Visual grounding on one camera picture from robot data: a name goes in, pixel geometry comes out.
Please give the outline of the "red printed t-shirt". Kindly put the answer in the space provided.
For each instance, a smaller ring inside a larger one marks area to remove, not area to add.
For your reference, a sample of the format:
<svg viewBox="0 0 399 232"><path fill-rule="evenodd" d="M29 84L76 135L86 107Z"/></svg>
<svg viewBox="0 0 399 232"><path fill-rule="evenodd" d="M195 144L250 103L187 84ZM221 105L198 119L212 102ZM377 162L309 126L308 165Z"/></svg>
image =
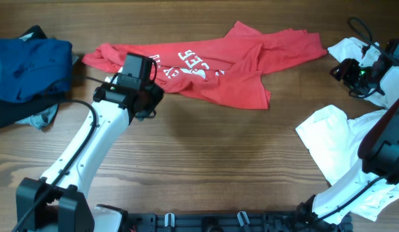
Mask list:
<svg viewBox="0 0 399 232"><path fill-rule="evenodd" d="M269 108L271 93L262 75L279 72L326 55L318 33L287 29L263 34L237 21L225 37L162 44L103 43L83 63L108 73L122 70L136 53L157 63L155 83L166 93L247 110Z"/></svg>

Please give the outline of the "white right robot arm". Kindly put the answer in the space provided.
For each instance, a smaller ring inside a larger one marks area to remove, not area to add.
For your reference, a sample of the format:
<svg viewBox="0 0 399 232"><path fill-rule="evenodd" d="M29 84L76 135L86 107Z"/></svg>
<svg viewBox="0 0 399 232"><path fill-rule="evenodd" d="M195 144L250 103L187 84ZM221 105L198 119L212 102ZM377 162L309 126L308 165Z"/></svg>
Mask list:
<svg viewBox="0 0 399 232"><path fill-rule="evenodd" d="M399 198L399 68L382 78L384 110L357 119L334 105L296 128L330 188L299 205L294 231L329 231L348 213L370 220Z"/></svg>

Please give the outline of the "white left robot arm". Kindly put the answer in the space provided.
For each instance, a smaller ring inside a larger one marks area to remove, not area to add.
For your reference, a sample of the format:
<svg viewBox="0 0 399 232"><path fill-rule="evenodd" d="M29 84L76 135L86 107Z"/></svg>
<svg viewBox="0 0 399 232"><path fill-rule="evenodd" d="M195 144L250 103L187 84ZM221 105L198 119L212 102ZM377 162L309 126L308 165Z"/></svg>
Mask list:
<svg viewBox="0 0 399 232"><path fill-rule="evenodd" d="M117 138L133 119L154 117L163 97L153 82L96 88L88 117L63 154L41 178L25 178L18 186L14 231L122 231L127 212L91 208L90 185Z"/></svg>

